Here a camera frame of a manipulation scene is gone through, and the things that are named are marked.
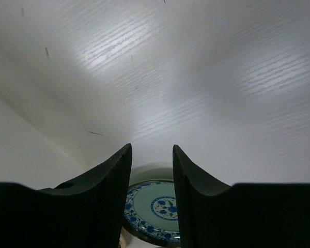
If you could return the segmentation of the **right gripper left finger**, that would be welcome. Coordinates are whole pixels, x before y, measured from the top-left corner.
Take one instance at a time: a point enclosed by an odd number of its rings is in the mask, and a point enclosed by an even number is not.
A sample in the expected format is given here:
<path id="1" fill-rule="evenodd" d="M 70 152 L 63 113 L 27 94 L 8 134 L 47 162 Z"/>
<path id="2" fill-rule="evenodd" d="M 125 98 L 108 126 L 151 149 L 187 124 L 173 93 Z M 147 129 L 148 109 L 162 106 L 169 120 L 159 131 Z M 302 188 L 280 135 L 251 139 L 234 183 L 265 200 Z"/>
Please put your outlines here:
<path id="1" fill-rule="evenodd" d="M 0 182 L 0 247 L 118 247 L 132 146 L 55 188 Z"/>

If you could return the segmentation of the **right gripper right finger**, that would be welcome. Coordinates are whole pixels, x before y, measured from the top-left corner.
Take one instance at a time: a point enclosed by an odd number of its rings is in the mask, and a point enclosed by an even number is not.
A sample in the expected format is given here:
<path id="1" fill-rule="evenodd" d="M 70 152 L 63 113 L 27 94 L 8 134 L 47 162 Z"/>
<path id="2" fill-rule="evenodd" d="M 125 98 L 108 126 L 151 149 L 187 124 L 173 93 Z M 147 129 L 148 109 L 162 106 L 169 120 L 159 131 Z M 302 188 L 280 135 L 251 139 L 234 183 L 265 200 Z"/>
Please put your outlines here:
<path id="1" fill-rule="evenodd" d="M 310 183 L 227 185 L 173 147 L 182 247 L 310 247 Z"/>

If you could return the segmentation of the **cream patterned plate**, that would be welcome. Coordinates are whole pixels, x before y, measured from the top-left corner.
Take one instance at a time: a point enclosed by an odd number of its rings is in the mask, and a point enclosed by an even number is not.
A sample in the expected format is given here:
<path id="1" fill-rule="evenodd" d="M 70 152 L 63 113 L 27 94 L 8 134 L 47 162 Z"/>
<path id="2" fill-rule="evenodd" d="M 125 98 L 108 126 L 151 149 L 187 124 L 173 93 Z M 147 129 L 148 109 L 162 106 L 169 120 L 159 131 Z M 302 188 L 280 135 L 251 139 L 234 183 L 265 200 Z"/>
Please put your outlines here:
<path id="1" fill-rule="evenodd" d="M 118 248 L 127 248 L 128 244 L 126 242 L 126 239 L 124 235 L 121 233 L 120 238 L 119 238 L 119 243 L 118 243 Z"/>

